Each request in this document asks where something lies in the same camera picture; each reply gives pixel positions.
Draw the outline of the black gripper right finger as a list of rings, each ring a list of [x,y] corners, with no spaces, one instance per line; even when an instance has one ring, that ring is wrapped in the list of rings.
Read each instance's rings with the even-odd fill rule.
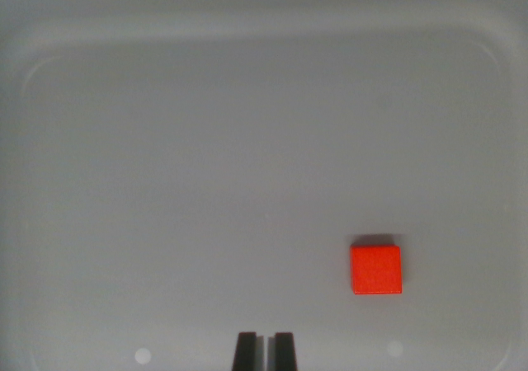
[[[270,370],[298,370],[295,352],[295,338],[292,332],[277,332],[271,339]]]

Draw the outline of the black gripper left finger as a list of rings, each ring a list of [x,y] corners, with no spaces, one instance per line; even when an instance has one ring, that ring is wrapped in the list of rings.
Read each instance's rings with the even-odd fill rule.
[[[232,371],[255,371],[257,368],[257,333],[244,331],[238,334]]]

